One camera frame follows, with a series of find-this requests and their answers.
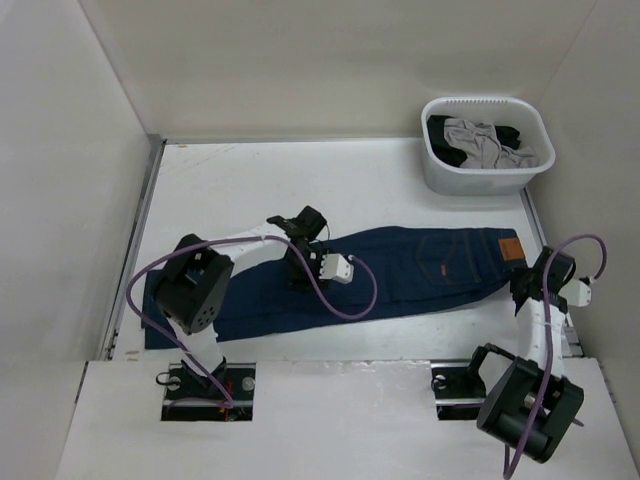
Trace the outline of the dark blue jeans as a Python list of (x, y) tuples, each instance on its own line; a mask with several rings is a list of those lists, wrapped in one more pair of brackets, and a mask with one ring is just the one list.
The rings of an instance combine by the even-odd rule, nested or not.
[[(526, 257), (513, 229), (412, 229), (387, 226), (330, 240), (369, 267), (351, 283), (331, 284), (330, 305), (368, 319), (406, 317), (480, 301), (506, 285)], [(214, 329), (221, 342), (342, 324), (311, 291), (283, 291), (284, 262), (262, 264), (230, 282)]]

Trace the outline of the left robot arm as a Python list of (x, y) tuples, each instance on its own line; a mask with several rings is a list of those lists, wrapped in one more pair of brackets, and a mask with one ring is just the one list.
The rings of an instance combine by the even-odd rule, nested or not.
[(188, 234), (162, 261), (151, 297), (171, 325), (165, 336), (178, 341), (185, 355), (183, 369), (200, 397), (214, 398), (224, 387), (226, 359), (213, 323), (230, 282), (262, 264), (283, 261), (283, 291), (326, 288), (329, 278), (321, 271), (330, 250), (315, 242), (326, 226), (325, 217), (306, 206), (293, 218), (272, 216), (214, 244)]

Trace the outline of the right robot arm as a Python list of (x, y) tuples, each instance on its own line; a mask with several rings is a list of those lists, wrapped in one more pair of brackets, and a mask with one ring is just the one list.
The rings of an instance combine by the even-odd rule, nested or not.
[[(572, 279), (576, 263), (564, 253), (549, 262), (552, 253), (545, 247), (534, 265), (516, 271), (510, 282), (518, 353), (485, 344), (463, 373), (471, 393), (487, 395), (477, 428), (512, 449), (527, 434), (523, 454), (538, 463), (551, 458), (584, 401), (584, 390), (565, 375), (561, 350), (568, 303), (560, 290)], [(494, 364), (484, 361), (488, 353), (510, 360), (501, 377)]]

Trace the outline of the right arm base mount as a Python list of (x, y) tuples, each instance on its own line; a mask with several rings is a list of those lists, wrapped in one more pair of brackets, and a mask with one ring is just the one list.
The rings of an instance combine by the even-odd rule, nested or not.
[(441, 421), (475, 421), (486, 399), (486, 385), (469, 361), (431, 363), (431, 389)]

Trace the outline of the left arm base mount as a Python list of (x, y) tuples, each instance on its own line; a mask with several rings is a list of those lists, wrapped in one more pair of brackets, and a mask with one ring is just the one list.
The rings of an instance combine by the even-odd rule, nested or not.
[(253, 419), (257, 365), (227, 363), (214, 376), (233, 400), (227, 398), (206, 377), (188, 368), (184, 361), (171, 363), (156, 376), (164, 389), (161, 417), (164, 422), (248, 422)]

